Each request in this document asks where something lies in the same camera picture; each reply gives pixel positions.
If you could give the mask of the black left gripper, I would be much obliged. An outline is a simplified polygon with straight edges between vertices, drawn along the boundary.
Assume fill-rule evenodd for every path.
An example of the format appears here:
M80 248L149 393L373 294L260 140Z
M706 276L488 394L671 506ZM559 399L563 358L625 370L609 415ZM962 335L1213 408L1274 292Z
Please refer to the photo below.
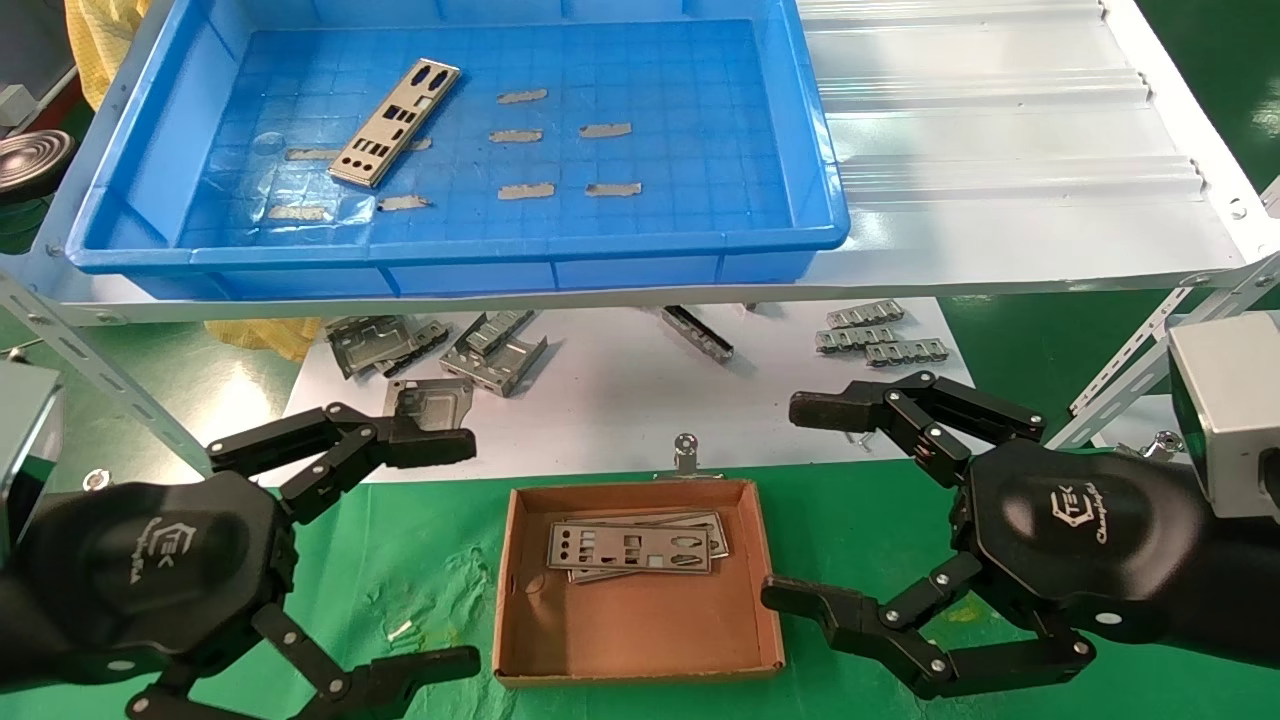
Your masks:
M128 719L247 719L189 693L262 639L314 688L294 719L402 719L422 688L477 675L477 648L340 669L280 606L298 562L292 523L310 524L381 466L476 454L468 429L424 430L330 404L211 442L206 455L224 473L200 483L44 498L20 538L20 688L163 671ZM243 478L302 460L280 505Z

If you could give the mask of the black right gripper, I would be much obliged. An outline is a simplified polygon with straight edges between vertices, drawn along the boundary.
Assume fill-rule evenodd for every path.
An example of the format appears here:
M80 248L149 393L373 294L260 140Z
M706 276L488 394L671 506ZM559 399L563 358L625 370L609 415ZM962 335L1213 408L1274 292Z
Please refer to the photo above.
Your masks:
M890 602L763 580L762 605L813 620L832 651L874 660L916 698L937 700L1070 682L1096 657L1074 629L1129 644L1188 643L1196 565L1213 524L1188 465L1044 448L1029 442L1043 437L1039 414L932 372L799 391L788 419L882 432L943 488L964 475L954 543L965 552ZM973 459L952 429L1000 446ZM931 643L922 629L972 587L1034 638L951 651Z

